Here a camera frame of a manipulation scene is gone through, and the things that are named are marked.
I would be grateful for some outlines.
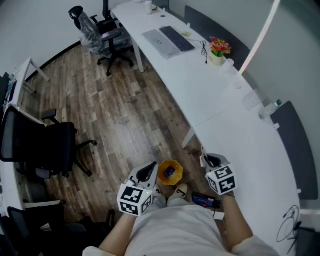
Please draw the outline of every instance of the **person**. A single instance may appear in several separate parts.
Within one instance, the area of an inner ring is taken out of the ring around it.
[[[187,191],[186,184],[179,185],[166,203],[156,185],[153,204],[144,215],[124,213],[100,247],[88,247],[82,255],[279,256],[253,234],[233,193],[222,196],[228,252],[212,211],[186,202]]]

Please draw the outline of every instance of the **wooden floor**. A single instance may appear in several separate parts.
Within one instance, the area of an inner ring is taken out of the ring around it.
[[[22,108],[37,118],[57,109],[58,121],[73,122],[78,129],[77,143],[98,142],[78,155],[91,177],[74,165],[69,178],[57,175],[46,182],[52,200],[66,201],[67,222],[84,216],[104,221],[109,209],[118,210],[117,193],[131,169],[151,161],[177,160],[183,166],[181,182],[189,186],[189,200],[191,191],[213,195],[200,168],[199,141],[181,147],[190,127],[175,100],[146,58],[140,73],[134,54],[127,55],[135,66],[118,61],[107,77],[107,63],[98,66],[96,56],[77,46],[44,69],[49,82],[38,74],[31,79],[35,96],[25,92],[20,99]],[[167,197],[175,189],[159,185]]]

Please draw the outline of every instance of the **foot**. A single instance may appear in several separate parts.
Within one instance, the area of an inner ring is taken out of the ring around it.
[[[161,189],[160,189],[160,187],[159,187],[157,184],[155,184],[155,186],[154,186],[154,188],[153,188],[153,192],[162,194],[162,193],[161,193]]]
[[[180,184],[176,188],[174,194],[179,194],[179,195],[181,195],[181,198],[184,199],[184,198],[186,198],[187,192],[188,192],[187,184]]]

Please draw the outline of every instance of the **white wall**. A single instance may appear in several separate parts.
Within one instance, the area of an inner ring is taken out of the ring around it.
[[[109,6],[125,1],[110,0]],[[79,41],[68,14],[74,6],[103,20],[103,0],[5,0],[0,5],[0,76],[13,73],[29,56],[41,66]]]
[[[273,0],[172,0],[170,9],[183,17],[187,4],[251,49],[272,3]],[[243,76],[253,87],[262,88],[270,100],[292,101],[307,133],[320,185],[319,24],[320,7],[313,0],[281,0],[264,41]],[[320,209],[320,200],[301,201],[301,206]]]

